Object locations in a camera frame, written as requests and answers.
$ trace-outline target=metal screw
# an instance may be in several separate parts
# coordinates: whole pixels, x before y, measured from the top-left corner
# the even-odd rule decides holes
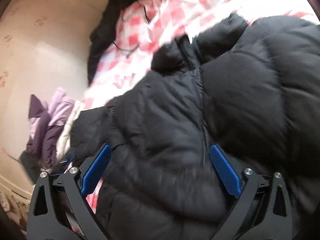
[[[281,179],[282,178],[282,175],[280,172],[276,172],[275,173],[275,177],[278,178],[278,179]]]
[[[247,175],[251,175],[251,174],[253,173],[253,170],[250,169],[250,168],[246,168],[246,169],[244,170],[244,173],[247,174]]]
[[[44,178],[45,176],[47,176],[47,172],[46,171],[43,171],[40,173],[40,177],[41,178]]]
[[[77,167],[72,167],[72,168],[70,168],[70,170],[69,170],[69,172],[70,172],[71,174],[75,174],[75,173],[77,173],[77,171],[78,171],[78,168],[77,168]]]

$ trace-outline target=blue textured pad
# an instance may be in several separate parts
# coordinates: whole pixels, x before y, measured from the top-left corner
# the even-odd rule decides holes
[[[83,177],[82,180],[82,188],[81,188],[81,195],[87,196],[92,194],[103,174],[105,171],[112,155],[112,150],[110,145],[106,145],[97,158],[94,160],[88,171]]]
[[[238,198],[241,194],[240,179],[216,145],[211,146],[209,157],[228,193]]]

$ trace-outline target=black puffer jacket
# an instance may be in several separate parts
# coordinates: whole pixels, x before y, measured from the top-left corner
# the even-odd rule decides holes
[[[247,26],[232,14],[192,44],[163,46],[152,70],[71,132],[78,162],[113,148],[96,212],[111,236],[207,239],[233,203],[213,142],[257,173],[283,173],[297,230],[320,200],[319,27],[293,17]]]

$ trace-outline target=checkered fabric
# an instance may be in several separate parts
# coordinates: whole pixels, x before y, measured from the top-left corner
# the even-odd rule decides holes
[[[115,43],[101,57],[91,86],[84,95],[85,109],[104,106],[132,89],[150,70],[153,53],[184,33],[190,39],[211,28],[231,12],[252,23],[261,17],[292,15],[319,24],[307,0],[141,0],[121,12]],[[95,210],[99,188],[87,200]]]

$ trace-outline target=lavender fabric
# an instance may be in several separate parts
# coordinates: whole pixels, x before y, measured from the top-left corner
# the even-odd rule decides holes
[[[55,91],[49,105],[46,102],[41,103],[35,95],[30,97],[30,136],[26,152],[37,160],[41,159],[45,168],[50,168],[55,163],[55,144],[73,105],[74,100],[68,98],[62,88]]]

